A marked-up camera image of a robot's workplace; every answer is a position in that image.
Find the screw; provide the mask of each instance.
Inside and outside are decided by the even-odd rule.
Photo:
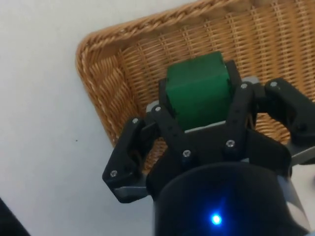
[[[191,151],[190,150],[185,150],[183,151],[183,157],[190,157]]]
[[[247,88],[247,84],[242,84],[242,85],[241,85],[241,88],[242,88],[242,89],[246,89],[246,88]]]
[[[271,86],[271,87],[276,87],[277,85],[278,85],[277,82],[271,82],[271,83],[270,83],[270,86]]]
[[[116,175],[118,174],[118,172],[116,171],[116,170],[114,170],[114,171],[112,171],[111,173],[110,173],[110,177],[116,177]]]
[[[228,140],[225,144],[228,148],[233,148],[235,146],[234,140]]]

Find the black cylindrical base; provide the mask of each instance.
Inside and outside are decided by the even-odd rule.
[[[164,187],[155,208],[155,236],[308,233],[292,216],[278,177],[247,163],[213,164],[188,171]]]

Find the basket rim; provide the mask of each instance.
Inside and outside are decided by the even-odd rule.
[[[120,40],[130,39],[142,33],[149,33],[166,26],[172,26],[189,18],[198,17],[215,8],[222,8],[231,3],[242,1],[243,0],[198,0],[161,13],[91,32],[78,45],[76,67],[79,70],[79,68],[84,66],[82,62],[83,55],[86,55],[90,51],[103,48]],[[226,11],[227,13],[234,12],[233,9],[226,9]]]

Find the green cube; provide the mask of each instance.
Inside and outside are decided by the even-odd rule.
[[[170,66],[166,93],[184,130],[225,120],[231,94],[221,53],[214,52]]]

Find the black plastic part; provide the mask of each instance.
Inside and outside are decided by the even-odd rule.
[[[198,163],[197,151],[168,110],[162,105],[157,105],[152,108],[151,116],[157,123],[160,136],[164,138],[173,158],[181,160],[184,169],[195,167]],[[189,156],[183,155],[186,150],[189,151]]]
[[[219,214],[221,224],[211,216]],[[277,175],[248,163],[217,163],[172,180],[155,202],[155,236],[304,236]]]
[[[172,117],[174,117],[176,112],[172,108],[171,103],[166,94],[166,82],[167,79],[162,79],[158,82],[158,102],[168,110]]]
[[[1,236],[30,236],[20,221],[0,198],[0,235]]]
[[[230,91],[231,94],[234,94],[235,89],[242,83],[242,78],[240,76],[240,73],[237,70],[237,66],[235,64],[235,61],[229,60],[225,63],[228,75],[229,75],[229,83],[232,90]]]
[[[256,118],[254,91],[251,83],[243,83],[235,90],[233,101],[226,119],[226,144],[234,142],[232,147],[224,146],[226,161],[243,159],[247,129],[254,129],[253,118]]]
[[[133,122],[133,119],[126,123],[103,173],[104,182],[121,203],[130,203],[147,196],[143,191],[139,196],[132,194],[128,196],[116,191],[126,186],[139,186],[139,182],[142,182],[142,187],[145,188],[141,171],[146,154],[150,149],[145,151],[140,147],[138,137],[143,126],[144,121],[140,118],[136,123]]]
[[[282,78],[269,81],[265,90],[270,99],[268,114],[289,130],[292,142],[315,145],[315,104]]]
[[[247,141],[242,159],[248,159],[250,164],[261,166],[283,177],[289,177],[291,155],[281,143],[247,129]],[[222,149],[226,140],[224,124],[187,133],[187,138],[198,150],[199,166],[225,162]],[[185,170],[179,159],[174,158],[167,149],[164,155],[152,167],[147,176],[147,190],[156,200],[162,189]]]

